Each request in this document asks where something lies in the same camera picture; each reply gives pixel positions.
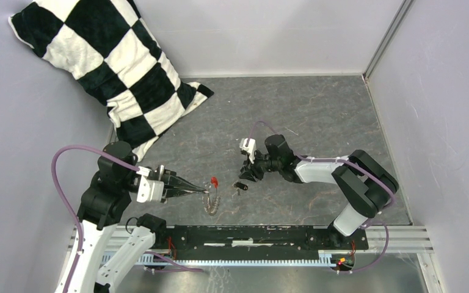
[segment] black and white checkered cloth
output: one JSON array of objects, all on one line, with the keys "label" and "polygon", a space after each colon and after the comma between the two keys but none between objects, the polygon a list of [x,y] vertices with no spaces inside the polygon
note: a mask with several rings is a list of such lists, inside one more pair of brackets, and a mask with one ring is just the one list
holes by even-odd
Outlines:
[{"label": "black and white checkered cloth", "polygon": [[213,95],[181,82],[133,0],[36,0],[9,21],[36,55],[107,106],[118,138],[139,158]]}]

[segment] black metal plate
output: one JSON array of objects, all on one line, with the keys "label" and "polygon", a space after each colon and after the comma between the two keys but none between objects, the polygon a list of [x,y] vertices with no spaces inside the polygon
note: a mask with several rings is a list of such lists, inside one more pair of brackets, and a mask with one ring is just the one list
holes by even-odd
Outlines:
[{"label": "black metal plate", "polygon": [[[178,259],[257,260],[319,259],[318,250],[357,250],[369,248],[364,230],[357,230],[339,247],[329,241],[328,230],[314,226],[174,226],[160,235],[153,249],[168,249],[168,237],[178,252]],[[271,246],[236,246],[233,241],[252,240]],[[221,247],[205,244],[224,244]]]}]

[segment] black wire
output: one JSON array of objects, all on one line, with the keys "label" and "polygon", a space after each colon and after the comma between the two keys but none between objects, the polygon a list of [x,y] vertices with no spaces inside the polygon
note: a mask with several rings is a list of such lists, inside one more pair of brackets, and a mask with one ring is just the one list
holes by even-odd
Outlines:
[{"label": "black wire", "polygon": [[128,222],[130,222],[130,220],[132,220],[132,219],[136,219],[136,220],[137,220],[137,217],[130,217],[130,218],[128,218],[128,220],[127,220],[126,223],[125,223],[125,230],[126,230],[126,232],[127,232],[128,234],[132,234],[132,231],[128,231]]}]

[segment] wall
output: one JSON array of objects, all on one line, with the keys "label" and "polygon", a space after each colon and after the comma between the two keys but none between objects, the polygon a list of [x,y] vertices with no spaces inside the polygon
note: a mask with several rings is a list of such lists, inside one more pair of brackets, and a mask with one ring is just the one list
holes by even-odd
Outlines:
[{"label": "wall", "polygon": [[401,0],[136,0],[183,76],[360,74]]},{"label": "wall", "polygon": [[[51,157],[71,143],[105,146],[106,110],[14,36],[7,17],[30,1],[0,0],[0,292],[54,292],[73,223],[57,197]],[[62,155],[73,206],[97,157]]]},{"label": "wall", "polygon": [[369,81],[448,292],[469,291],[469,1],[416,1]]}]

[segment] black square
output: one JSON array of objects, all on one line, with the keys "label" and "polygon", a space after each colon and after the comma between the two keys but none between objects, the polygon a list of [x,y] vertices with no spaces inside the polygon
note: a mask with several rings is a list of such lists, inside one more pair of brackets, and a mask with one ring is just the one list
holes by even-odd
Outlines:
[{"label": "black square", "polygon": [[181,82],[181,86],[177,90],[177,95],[179,96],[181,104],[185,109],[187,109],[187,107],[191,104],[191,101],[193,101],[193,98],[195,98],[196,92],[197,90],[194,87]]},{"label": "black square", "polygon": [[12,16],[12,24],[19,37],[33,46],[33,52],[43,57],[64,22],[51,11],[33,2]]},{"label": "black square", "polygon": [[157,42],[152,39],[145,26],[141,23],[141,20],[137,20],[136,23],[134,23],[132,30],[141,43],[150,50],[150,55],[152,55],[155,60],[159,60],[162,50],[157,45]]},{"label": "black square", "polygon": [[80,0],[65,20],[65,24],[104,58],[130,29],[110,0]]},{"label": "black square", "polygon": [[119,140],[128,142],[133,148],[156,137],[154,130],[143,115],[122,121],[121,126],[116,128],[116,134]]},{"label": "black square", "polygon": [[143,113],[166,103],[175,93],[175,87],[158,62],[141,79],[130,87]]},{"label": "black square", "polygon": [[136,3],[134,3],[134,0],[126,0],[130,6],[132,6],[132,9],[136,12],[136,15],[138,18],[141,18],[141,14],[139,14],[139,10],[137,9]]},{"label": "black square", "polygon": [[108,99],[127,90],[125,84],[105,62],[78,79],[78,82],[89,95],[95,97],[102,105],[106,105]]}]

